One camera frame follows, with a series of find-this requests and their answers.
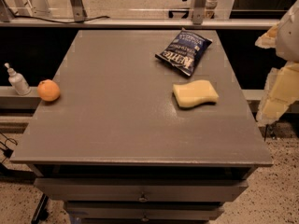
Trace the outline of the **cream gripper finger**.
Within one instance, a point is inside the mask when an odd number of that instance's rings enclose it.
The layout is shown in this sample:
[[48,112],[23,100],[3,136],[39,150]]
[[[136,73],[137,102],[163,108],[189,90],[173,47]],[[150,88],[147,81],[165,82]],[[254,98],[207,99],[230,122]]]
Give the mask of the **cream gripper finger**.
[[276,47],[276,37],[278,25],[272,26],[266,33],[259,36],[255,41],[255,45],[262,49],[274,49]]
[[256,120],[265,126],[278,121],[289,106],[299,99],[299,63],[286,62],[272,68],[267,76]]

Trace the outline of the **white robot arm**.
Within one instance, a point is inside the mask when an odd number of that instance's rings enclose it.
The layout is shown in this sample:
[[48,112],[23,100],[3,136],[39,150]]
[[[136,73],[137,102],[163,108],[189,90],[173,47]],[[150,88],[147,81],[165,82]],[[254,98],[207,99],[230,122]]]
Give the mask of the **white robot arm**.
[[276,55],[286,61],[282,68],[272,68],[265,82],[256,115],[257,122],[265,126],[278,121],[299,99],[299,0],[278,24],[258,37],[255,45],[275,49]]

